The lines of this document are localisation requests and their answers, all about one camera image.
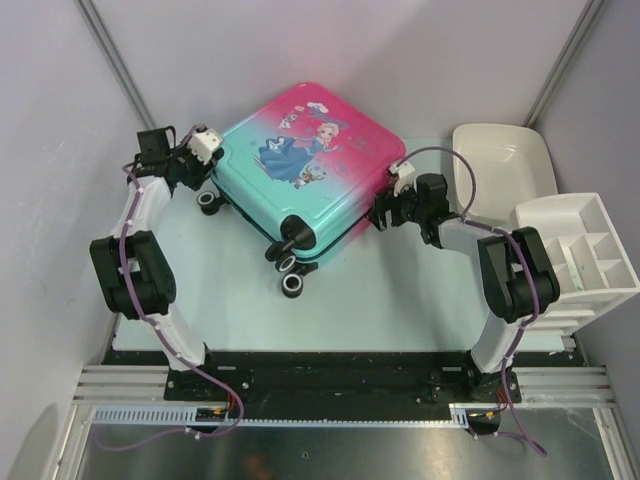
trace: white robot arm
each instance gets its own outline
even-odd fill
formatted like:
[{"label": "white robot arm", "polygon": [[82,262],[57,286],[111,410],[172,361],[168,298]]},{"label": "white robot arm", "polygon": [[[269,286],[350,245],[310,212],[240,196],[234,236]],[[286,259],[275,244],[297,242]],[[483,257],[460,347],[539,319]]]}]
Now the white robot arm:
[{"label": "white robot arm", "polygon": [[406,165],[389,169],[395,182],[376,196],[368,218],[378,230],[416,223],[425,244],[461,252],[474,261],[490,315],[463,369],[472,383],[470,391],[495,391],[526,326],[560,296],[553,267],[535,229],[509,234],[463,222],[449,210],[444,176],[414,178],[413,168]]},{"label": "white robot arm", "polygon": [[111,236],[91,243],[90,252],[109,308],[129,319],[139,319],[130,292],[122,278],[118,243],[127,224],[128,267],[142,310],[150,320],[151,331],[159,330],[165,341],[162,348],[173,370],[185,370],[185,363],[199,366],[205,360],[206,347],[189,328],[176,305],[173,273],[158,246],[153,232],[178,183],[197,190],[210,174],[216,157],[220,158],[222,138],[214,130],[194,127],[180,145],[169,147],[166,129],[138,134],[141,153],[136,156],[129,183],[129,198]]}]

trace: children's suitcase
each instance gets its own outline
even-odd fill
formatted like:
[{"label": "children's suitcase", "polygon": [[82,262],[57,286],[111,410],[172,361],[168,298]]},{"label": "children's suitcase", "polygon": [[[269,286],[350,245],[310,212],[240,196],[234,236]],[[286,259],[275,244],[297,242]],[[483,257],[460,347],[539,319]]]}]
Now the children's suitcase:
[{"label": "children's suitcase", "polygon": [[282,291],[302,292],[315,270],[368,226],[373,197],[388,182],[403,142],[324,87],[303,83],[223,134],[212,173],[220,198],[199,196],[204,213],[231,203],[272,245]]}]

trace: white wall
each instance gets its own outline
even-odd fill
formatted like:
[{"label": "white wall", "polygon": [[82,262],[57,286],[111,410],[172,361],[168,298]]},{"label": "white wall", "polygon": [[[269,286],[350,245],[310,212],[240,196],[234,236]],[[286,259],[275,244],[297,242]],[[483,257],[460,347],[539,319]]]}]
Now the white wall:
[{"label": "white wall", "polygon": [[524,122],[586,0],[96,0],[158,124],[317,81],[405,138]]},{"label": "white wall", "polygon": [[140,125],[71,0],[2,2],[0,44],[0,478],[27,480],[105,339],[88,248]]},{"label": "white wall", "polygon": [[[563,191],[599,192],[636,271],[640,270],[640,2],[611,2],[543,117]],[[606,364],[640,451],[640,296],[581,334]]]}]

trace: white plastic bin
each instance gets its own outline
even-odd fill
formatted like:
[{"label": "white plastic bin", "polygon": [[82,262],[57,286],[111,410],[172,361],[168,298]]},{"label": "white plastic bin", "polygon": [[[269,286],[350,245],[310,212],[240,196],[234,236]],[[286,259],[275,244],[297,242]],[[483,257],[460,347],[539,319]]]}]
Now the white plastic bin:
[{"label": "white plastic bin", "polygon": [[512,222],[532,226],[549,254],[560,299],[533,324],[570,335],[640,291],[640,282],[597,193],[553,195],[516,206]]}]

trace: suitcase wheel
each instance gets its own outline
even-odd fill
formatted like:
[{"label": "suitcase wheel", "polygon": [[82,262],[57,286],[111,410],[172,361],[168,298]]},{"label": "suitcase wheel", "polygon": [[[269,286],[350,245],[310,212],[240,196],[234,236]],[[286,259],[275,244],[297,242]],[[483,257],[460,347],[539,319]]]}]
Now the suitcase wheel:
[{"label": "suitcase wheel", "polygon": [[282,293],[288,298],[299,297],[302,293],[304,282],[297,273],[288,273],[282,278]]},{"label": "suitcase wheel", "polygon": [[297,260],[296,254],[293,252],[284,252],[276,260],[276,270],[280,273],[288,272],[293,268]]},{"label": "suitcase wheel", "polygon": [[282,242],[275,242],[269,245],[267,251],[264,252],[264,258],[267,259],[267,262],[275,262],[280,255],[282,255]]},{"label": "suitcase wheel", "polygon": [[196,201],[205,215],[215,215],[220,207],[226,203],[223,197],[216,197],[213,192],[202,192]]},{"label": "suitcase wheel", "polygon": [[197,198],[198,206],[206,207],[211,205],[215,199],[216,196],[213,192],[202,192]]}]

